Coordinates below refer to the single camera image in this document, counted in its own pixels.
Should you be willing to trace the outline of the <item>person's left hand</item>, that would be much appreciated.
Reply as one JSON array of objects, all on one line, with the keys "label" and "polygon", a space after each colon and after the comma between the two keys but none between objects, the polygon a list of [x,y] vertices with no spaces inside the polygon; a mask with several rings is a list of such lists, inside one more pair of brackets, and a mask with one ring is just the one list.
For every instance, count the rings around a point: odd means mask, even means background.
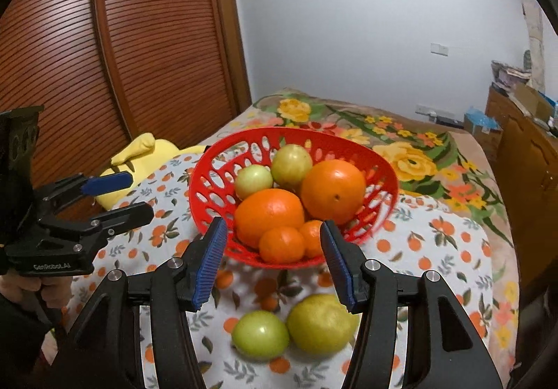
[{"label": "person's left hand", "polygon": [[71,277],[22,277],[15,271],[1,275],[1,295],[24,306],[28,294],[39,293],[49,309],[62,309],[70,301]]}]

